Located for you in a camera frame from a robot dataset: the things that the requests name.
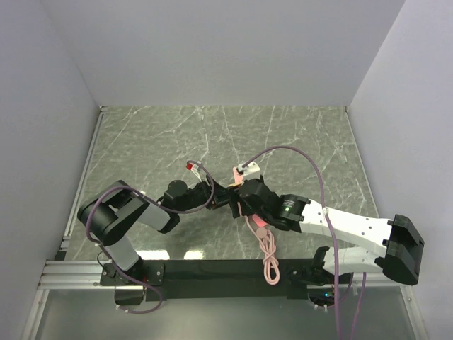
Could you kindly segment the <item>pink power strip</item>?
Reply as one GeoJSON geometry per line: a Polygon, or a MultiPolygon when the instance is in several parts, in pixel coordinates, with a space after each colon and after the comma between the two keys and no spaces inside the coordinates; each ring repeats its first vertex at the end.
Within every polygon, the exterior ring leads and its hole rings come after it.
{"type": "Polygon", "coordinates": [[[243,175],[239,173],[238,168],[233,168],[233,175],[234,175],[234,183],[241,183],[243,184],[243,175]]]}

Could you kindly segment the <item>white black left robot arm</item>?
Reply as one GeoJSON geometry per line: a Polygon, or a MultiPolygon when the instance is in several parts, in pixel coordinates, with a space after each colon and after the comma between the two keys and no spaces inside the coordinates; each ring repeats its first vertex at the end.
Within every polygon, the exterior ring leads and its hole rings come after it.
{"type": "Polygon", "coordinates": [[[192,188],[182,180],[170,182],[156,204],[119,180],[83,203],[77,219],[117,264],[116,276],[124,284],[132,285],[147,276],[142,258],[126,236],[135,222],[166,234],[180,222],[180,212],[200,207],[211,210],[228,203],[228,190],[207,178],[192,188]]]}

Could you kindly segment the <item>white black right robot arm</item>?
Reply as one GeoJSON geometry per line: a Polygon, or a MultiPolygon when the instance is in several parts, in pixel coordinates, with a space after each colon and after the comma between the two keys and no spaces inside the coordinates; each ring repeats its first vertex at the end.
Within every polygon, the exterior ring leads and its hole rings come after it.
{"type": "Polygon", "coordinates": [[[349,243],[349,248],[319,252],[310,268],[311,276],[320,283],[335,274],[368,272],[383,273],[403,285],[418,284],[425,242],[404,215],[384,219],[323,208],[299,195],[278,195],[257,178],[230,188],[229,197],[234,217],[256,215],[281,231],[349,243]]]}

